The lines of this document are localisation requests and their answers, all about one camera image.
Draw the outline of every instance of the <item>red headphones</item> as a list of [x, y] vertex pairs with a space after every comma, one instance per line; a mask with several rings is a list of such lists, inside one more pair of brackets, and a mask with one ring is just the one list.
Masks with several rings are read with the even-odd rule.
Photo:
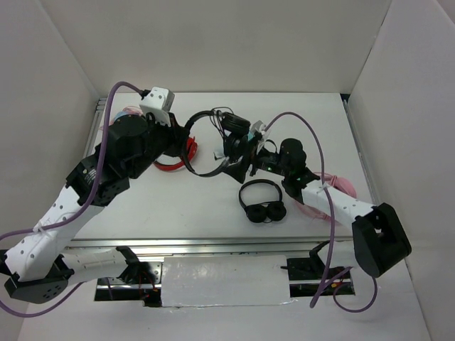
[[[198, 150], [198, 144], [196, 143], [196, 137], [188, 138], [188, 140], [186, 142], [186, 148], [188, 150], [188, 160], [191, 161], [194, 158], [194, 155], [196, 155], [196, 151]], [[185, 163], [183, 161], [180, 161], [179, 163], [176, 163], [175, 165], [164, 165], [162, 163], [159, 163], [158, 161], [155, 161], [154, 165], [160, 171], [171, 172], [171, 171], [176, 171], [181, 167], [184, 167]]]

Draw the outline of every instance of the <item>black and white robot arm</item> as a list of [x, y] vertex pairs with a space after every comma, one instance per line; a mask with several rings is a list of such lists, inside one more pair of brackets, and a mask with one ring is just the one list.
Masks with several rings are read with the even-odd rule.
[[[217, 170], [204, 176], [226, 173], [243, 183], [248, 171], [250, 175], [257, 170], [276, 173], [284, 178], [282, 185], [288, 195], [330, 214], [322, 182], [306, 167], [300, 141], [286, 139], [272, 153], [264, 148], [267, 132], [262, 122], [251, 126], [234, 114], [213, 110], [197, 113], [185, 126], [179, 126], [170, 113], [173, 97], [167, 89], [145, 91], [140, 102], [144, 116], [126, 115], [109, 126], [101, 182], [95, 199], [82, 215], [64, 227], [47, 231], [41, 228], [64, 222], [84, 205], [95, 178], [100, 146], [67, 177], [58, 199], [35, 226], [34, 233], [0, 253], [0, 272], [9, 276], [5, 288], [12, 298], [45, 303], [74, 283], [102, 277], [121, 278], [130, 283], [141, 272], [149, 274], [148, 264], [140, 262], [128, 247], [79, 254], [64, 250], [87, 222], [129, 188], [129, 179], [138, 178], [160, 155], [180, 156], [187, 168], [196, 173], [189, 165], [185, 146], [192, 125], [203, 117], [218, 116], [222, 129], [228, 132], [223, 139], [225, 160]], [[391, 206], [374, 206], [327, 187], [336, 219], [353, 229], [355, 258], [365, 272], [381, 276], [411, 252]]]

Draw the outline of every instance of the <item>pink headphones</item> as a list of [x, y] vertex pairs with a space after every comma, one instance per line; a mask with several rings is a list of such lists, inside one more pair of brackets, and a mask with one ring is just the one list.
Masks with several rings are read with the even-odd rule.
[[[331, 175], [326, 173], [326, 182], [336, 188], [337, 190], [349, 195], [350, 197], [357, 197], [357, 192], [352, 183], [346, 178], [340, 178], [336, 175]], [[308, 205], [302, 205], [300, 202], [295, 202], [297, 207], [306, 215], [312, 218], [330, 220], [330, 217], [325, 213], [322, 213], [320, 210], [317, 210], [314, 207]]]

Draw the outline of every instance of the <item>headphone headband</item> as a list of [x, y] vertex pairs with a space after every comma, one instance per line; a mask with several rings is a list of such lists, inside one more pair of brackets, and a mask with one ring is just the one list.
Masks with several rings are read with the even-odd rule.
[[268, 185], [271, 185], [273, 187], [275, 187], [275, 189], [277, 190], [278, 192], [278, 195], [279, 195], [279, 199], [278, 201], [283, 201], [283, 192], [282, 192], [282, 189], [276, 184], [274, 183], [273, 181], [271, 180], [267, 180], [267, 179], [256, 179], [256, 180], [251, 180], [251, 181], [248, 181], [247, 183], [244, 183], [242, 185], [242, 187], [240, 188], [239, 190], [239, 202], [240, 202], [240, 206], [242, 206], [243, 209], [245, 209], [247, 206], [246, 204], [243, 202], [242, 200], [242, 191], [248, 187], [248, 186], [251, 186], [251, 185], [255, 185], [257, 183], [266, 183]]

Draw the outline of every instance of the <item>ear cushion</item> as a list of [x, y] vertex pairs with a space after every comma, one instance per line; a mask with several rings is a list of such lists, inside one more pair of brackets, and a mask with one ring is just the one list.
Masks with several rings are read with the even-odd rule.
[[286, 213], [287, 211], [282, 201], [271, 202], [267, 206], [267, 216], [270, 220], [275, 222], [283, 219], [286, 216]]
[[262, 205], [250, 205], [245, 208], [251, 222], [263, 222], [267, 218], [267, 208]]

